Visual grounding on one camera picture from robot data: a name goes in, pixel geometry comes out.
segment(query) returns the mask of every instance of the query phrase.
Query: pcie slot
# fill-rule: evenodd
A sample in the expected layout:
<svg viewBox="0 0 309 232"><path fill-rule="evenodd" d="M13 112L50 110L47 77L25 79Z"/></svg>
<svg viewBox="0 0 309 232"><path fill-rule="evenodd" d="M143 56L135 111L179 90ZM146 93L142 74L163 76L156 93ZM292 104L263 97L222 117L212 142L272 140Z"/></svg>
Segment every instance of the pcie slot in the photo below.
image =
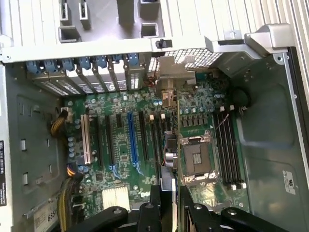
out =
<svg viewBox="0 0 309 232"><path fill-rule="evenodd" d="M163 144L162 144L162 138L163 138L163 133L161 132L160 129L160 119L158 116L155 117L155 130L156 130L156 135L157 135L157 140L158 140L158 145L159 145L159 162L161 162L161 159L163 159Z"/></svg>
<svg viewBox="0 0 309 232"><path fill-rule="evenodd" d="M140 122L140 135L141 135L141 144L143 146L144 160L149 160L147 140L146 140L147 136L146 136L146 130L145 130L145 118L144 118L143 111L139 111L139 122Z"/></svg>
<svg viewBox="0 0 309 232"><path fill-rule="evenodd" d="M101 123L99 117L96 117L94 120L94 128L97 136L97 143L98 143L98 152L97 152L97 158L98 162L101 167L104 167L103 165L103 133L101 128Z"/></svg>
<svg viewBox="0 0 309 232"><path fill-rule="evenodd" d="M159 163L158 159L158 150L157 150L157 143L156 143L156 137L155 137L155 124L154 121L152 120L150 123L150 130L151 130L151 137L152 137L152 144L153 144L153 150L154 150L154 167L155 167L155 175L156 178L159 179L159 167L161 164Z"/></svg>
<svg viewBox="0 0 309 232"><path fill-rule="evenodd" d="M111 119L109 115L105 116L105 128L106 128L106 138L107 138L107 148L109 154L109 164L111 167L115 166L115 154L112 144L112 127Z"/></svg>
<svg viewBox="0 0 309 232"><path fill-rule="evenodd" d="M109 154L110 170L112 170L115 177L120 179L121 176L118 174L117 169L116 169L115 153L114 153L114 147L112 143L111 117L109 115L105 116L105 128L106 128L106 138L107 138L107 148L108 148L108 154Z"/></svg>
<svg viewBox="0 0 309 232"><path fill-rule="evenodd" d="M225 155L223 152L223 147L224 144L222 143L221 140L221 133L218 127L219 126L219 116L218 115L214 115L213 117L213 121L214 121L214 125L215 125L215 132L216 132L216 139L217 139L217 145L218 145L218 152L219 152L219 162L220 162L220 167L221 167L221 174L222 174L222 181L225 185L228 184L228 177L227 177L227 168L226 168L226 164L225 164Z"/></svg>
<svg viewBox="0 0 309 232"><path fill-rule="evenodd" d="M136 168L136 170L138 171L139 174L142 174L142 172L140 170L140 164L139 164L139 152L137 150L134 118L133 118L132 112L129 112L127 114L127 120L128 120L128 124L129 124L129 137L130 137L130 144L131 144L133 167Z"/></svg>
<svg viewBox="0 0 309 232"><path fill-rule="evenodd" d="M91 163L90 151L90 133L89 133L89 116L81 115L82 137L83 137L83 150L85 164Z"/></svg>

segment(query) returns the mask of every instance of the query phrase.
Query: ram slot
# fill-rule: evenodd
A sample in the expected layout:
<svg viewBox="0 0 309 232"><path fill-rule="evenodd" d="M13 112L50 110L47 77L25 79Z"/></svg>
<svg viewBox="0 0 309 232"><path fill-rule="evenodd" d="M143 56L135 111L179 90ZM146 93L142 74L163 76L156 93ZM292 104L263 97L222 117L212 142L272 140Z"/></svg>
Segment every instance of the ram slot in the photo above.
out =
<svg viewBox="0 0 309 232"><path fill-rule="evenodd" d="M85 164L91 163L90 151L90 132L89 132L89 116L81 115L82 137L83 137L83 150Z"/></svg>
<svg viewBox="0 0 309 232"><path fill-rule="evenodd" d="M226 161L225 161L225 154L223 151L223 141L221 139L221 133L219 130L220 127L220 121L219 121L219 116L214 115L213 116L213 121L214 121L214 126L215 126L215 133L216 133L216 140L218 144L218 153L219 153L219 163L220 163L220 169L221 169L221 174L222 174L222 181L224 185L228 184L228 177L227 177L227 167L226 167Z"/></svg>
<svg viewBox="0 0 309 232"><path fill-rule="evenodd" d="M143 175L143 173L140 170L140 164L139 164L139 152L137 149L133 113L129 112L127 114L127 120L129 124L129 137L130 137L130 144L131 144L133 167L136 168L139 174Z"/></svg>
<svg viewBox="0 0 309 232"><path fill-rule="evenodd" d="M102 133L102 127L100 123L99 117L96 117L94 122L94 128L95 128L95 133L97 136L97 143L98 143L98 152L97 152L97 158L98 162L101 167L104 167L103 164L103 133Z"/></svg>
<svg viewBox="0 0 309 232"><path fill-rule="evenodd" d="M232 123L232 118L231 116L228 118L227 120L229 127L230 127L230 131L231 131L231 141L232 141L232 147L234 150L234 160L235 160L235 170L236 170L236 174L237 174L237 180L236 182L238 183L238 186L241 186L241 188L246 188L247 185L246 183L243 181L243 179L241 178L241 173L240 173L240 163L239 163L239 157L238 157L238 152L237 152L237 145L236 145L236 137L233 131L233 123Z"/></svg>
<svg viewBox="0 0 309 232"><path fill-rule="evenodd" d="M160 128L160 119L159 117L155 117L155 130L156 130L156 135L157 135L157 140L158 140L158 145L159 145L159 162L164 158L163 157L163 144L162 144L162 138L163 138L163 133L161 132Z"/></svg>
<svg viewBox="0 0 309 232"><path fill-rule="evenodd" d="M234 149L232 147L232 138L231 138L231 131L229 128L228 120L225 120L228 115L226 113L221 114L221 121L223 122L221 125L221 129L224 132L224 140L225 140L225 147L226 147L226 160L229 169L229 173L231 176L231 188L233 190L236 189L237 186L237 171L235 165L235 157L234 157Z"/></svg>
<svg viewBox="0 0 309 232"><path fill-rule="evenodd" d="M140 135L141 135L141 144L143 146L144 160L149 160L148 149L147 149L147 135L145 129L145 118L143 111L139 111L139 122L140 122Z"/></svg>

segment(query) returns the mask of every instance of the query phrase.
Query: white connector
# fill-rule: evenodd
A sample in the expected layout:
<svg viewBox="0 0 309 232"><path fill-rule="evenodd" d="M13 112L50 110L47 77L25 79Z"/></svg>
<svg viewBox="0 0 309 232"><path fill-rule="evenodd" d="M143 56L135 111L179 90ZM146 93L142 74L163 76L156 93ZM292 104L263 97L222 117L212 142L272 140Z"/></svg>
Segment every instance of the white connector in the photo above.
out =
<svg viewBox="0 0 309 232"><path fill-rule="evenodd" d="M92 153L90 151L90 132L89 132L89 116L81 115L81 126L83 136L83 150L85 164L91 163Z"/></svg>

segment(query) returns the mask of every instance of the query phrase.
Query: black pcie slot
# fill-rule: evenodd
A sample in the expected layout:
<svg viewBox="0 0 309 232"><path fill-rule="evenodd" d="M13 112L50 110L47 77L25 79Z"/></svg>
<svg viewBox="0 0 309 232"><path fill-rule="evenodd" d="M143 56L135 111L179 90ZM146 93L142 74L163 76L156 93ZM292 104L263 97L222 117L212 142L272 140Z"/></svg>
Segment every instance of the black pcie slot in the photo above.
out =
<svg viewBox="0 0 309 232"><path fill-rule="evenodd" d="M222 120L224 120L225 117L227 117L227 114L223 113L221 114L221 116L222 116ZM233 142L232 142L232 137L231 137L231 128L229 126L228 119L225 120L225 122L222 124L222 127L225 132L226 149L228 150L229 168L232 173L232 183L236 184L238 181L238 177L237 177L237 170L236 170L236 163L235 163L235 151L232 145Z"/></svg>
<svg viewBox="0 0 309 232"><path fill-rule="evenodd" d="M221 166L221 173L222 173L222 181L224 184L228 183L228 178L227 178L227 168L225 165L225 156L224 156L224 152L223 152L223 143L221 140L221 133L219 130L219 116L218 115L214 115L213 117L213 121L214 121L214 125L215 125L215 129L216 129L216 139L217 139L217 145L218 145L218 152L219 152L219 162L220 162L220 166Z"/></svg>
<svg viewBox="0 0 309 232"><path fill-rule="evenodd" d="M141 135L141 144L143 147L144 160L149 160L147 140L146 140L147 135L146 135L146 129L145 129L145 118L144 118L143 111L139 111L139 121L140 121L140 135Z"/></svg>
<svg viewBox="0 0 309 232"><path fill-rule="evenodd" d="M237 182L238 183L242 183L243 180L241 178L241 173L240 173L240 165L239 165L239 157L238 157L238 152L237 152L237 146L236 146L236 138L235 138L235 134L234 131L232 130L232 117L228 117L227 122L230 126L231 129L231 141L232 141L232 147L234 149L234 159L235 159L235 168L236 168L236 172L237 172Z"/></svg>
<svg viewBox="0 0 309 232"><path fill-rule="evenodd" d="M158 159L158 150L157 150L157 143L156 143L156 138L155 138L155 124L152 121L150 123L150 130L151 130L151 137L152 137L152 143L153 143L153 149L154 149L154 167L155 167L155 175L157 180L159 180L159 166L161 165L159 163L159 159Z"/></svg>
<svg viewBox="0 0 309 232"><path fill-rule="evenodd" d="M112 145L112 127L111 127L111 119L109 115L105 116L105 127L106 127L106 138L107 138L107 148L109 154L109 162L110 166L115 165L115 154Z"/></svg>
<svg viewBox="0 0 309 232"><path fill-rule="evenodd" d="M98 162L100 164L101 167L104 167L103 165L103 133L102 133L102 127L100 124L100 119L99 117L96 117L94 120L94 128L95 128L95 132L96 132L96 136L97 136L97 143L98 143L98 152L97 152L97 158L98 158Z"/></svg>
<svg viewBox="0 0 309 232"><path fill-rule="evenodd" d="M220 124L224 118L222 118L222 115L217 115L218 118L218 123ZM219 138L221 141L221 146L222 146L222 157L223 157L223 161L225 163L225 170L226 170L226 184L232 184L232 171L231 171L231 164L229 161L229 154L228 154L228 150L226 147L227 144L227 139L226 139L226 135L225 135L225 131L224 131L224 126L220 125L217 130L219 131Z"/></svg>
<svg viewBox="0 0 309 232"><path fill-rule="evenodd" d="M159 162L161 162L161 159L163 159L163 144L162 144L163 133L161 132L160 119L158 116L155 117L155 129L159 145L159 155L160 155Z"/></svg>

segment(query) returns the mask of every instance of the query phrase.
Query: yellow wire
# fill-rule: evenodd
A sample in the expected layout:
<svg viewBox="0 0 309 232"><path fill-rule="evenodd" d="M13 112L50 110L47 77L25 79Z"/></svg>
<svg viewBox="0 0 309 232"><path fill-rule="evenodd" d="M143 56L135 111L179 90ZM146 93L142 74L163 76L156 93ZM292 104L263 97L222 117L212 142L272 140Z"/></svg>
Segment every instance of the yellow wire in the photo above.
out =
<svg viewBox="0 0 309 232"><path fill-rule="evenodd" d="M66 196L66 189L68 186L68 183L70 182L71 178L68 178L65 180L62 188L62 192L60 193L60 201L59 201L59 208L60 208L60 226L61 231L65 232L67 228L67 220L66 220L66 212L65 212L65 196Z"/></svg>

